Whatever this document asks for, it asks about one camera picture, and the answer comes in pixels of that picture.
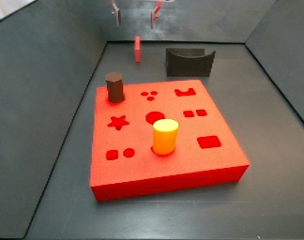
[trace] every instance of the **star-shaped hole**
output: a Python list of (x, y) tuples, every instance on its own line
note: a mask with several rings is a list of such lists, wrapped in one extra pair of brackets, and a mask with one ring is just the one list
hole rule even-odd
[(130, 122), (126, 121), (126, 115), (122, 115), (120, 117), (111, 116), (111, 122), (107, 124), (107, 127), (115, 127), (119, 131), (122, 127), (128, 124)]

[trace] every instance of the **red foam block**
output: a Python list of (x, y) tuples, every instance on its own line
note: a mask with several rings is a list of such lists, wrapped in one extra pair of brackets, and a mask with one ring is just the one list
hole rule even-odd
[[(111, 104), (107, 88), (96, 89), (90, 185), (98, 201), (239, 180), (250, 162), (199, 80), (124, 85), (124, 97)], [(151, 150), (152, 122), (162, 118), (179, 124), (166, 156)]]
[(140, 38), (139, 36), (134, 39), (134, 62), (140, 62)]

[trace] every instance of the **cylinder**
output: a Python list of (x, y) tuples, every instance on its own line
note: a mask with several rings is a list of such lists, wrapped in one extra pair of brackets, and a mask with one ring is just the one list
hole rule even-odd
[(175, 149), (178, 122), (171, 119), (160, 119), (152, 124), (152, 147), (158, 155), (167, 155)]

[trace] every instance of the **gray floor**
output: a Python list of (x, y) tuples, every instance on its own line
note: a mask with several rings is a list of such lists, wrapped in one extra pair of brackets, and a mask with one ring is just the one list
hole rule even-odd
[[(111, 71), (123, 72), (124, 83), (170, 80), (166, 47), (216, 50), (211, 77), (200, 80), (251, 167), (237, 184), (98, 203), (88, 187), (95, 87)], [(245, 46), (142, 49), (135, 64), (132, 44), (107, 46), (27, 238), (304, 238), (304, 125)]]

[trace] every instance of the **gray wall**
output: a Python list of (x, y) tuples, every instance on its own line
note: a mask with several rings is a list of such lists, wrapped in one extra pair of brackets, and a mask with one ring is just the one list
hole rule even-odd
[(246, 46), (304, 120), (304, 0), (278, 0)]
[(33, 0), (0, 0), (0, 19), (32, 1)]
[(274, 0), (175, 0), (164, 3), (154, 29), (154, 3), (116, 0), (122, 24), (115, 25), (110, 1), (98, 1), (98, 17), (108, 40), (207, 41), (245, 43)]
[(0, 237), (25, 234), (106, 40), (92, 0), (0, 22)]

